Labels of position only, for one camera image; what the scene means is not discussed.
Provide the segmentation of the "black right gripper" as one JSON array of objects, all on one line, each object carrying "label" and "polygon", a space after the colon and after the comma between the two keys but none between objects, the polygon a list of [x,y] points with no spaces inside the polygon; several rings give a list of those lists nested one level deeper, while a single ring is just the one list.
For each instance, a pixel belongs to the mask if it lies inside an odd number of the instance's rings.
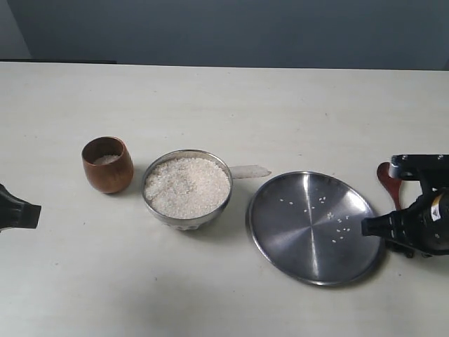
[{"label": "black right gripper", "polygon": [[364,237],[376,236],[391,242],[405,242],[409,250],[424,256],[448,255],[447,154],[397,154],[391,157],[389,175],[420,182],[421,195],[406,209],[361,221]]}]

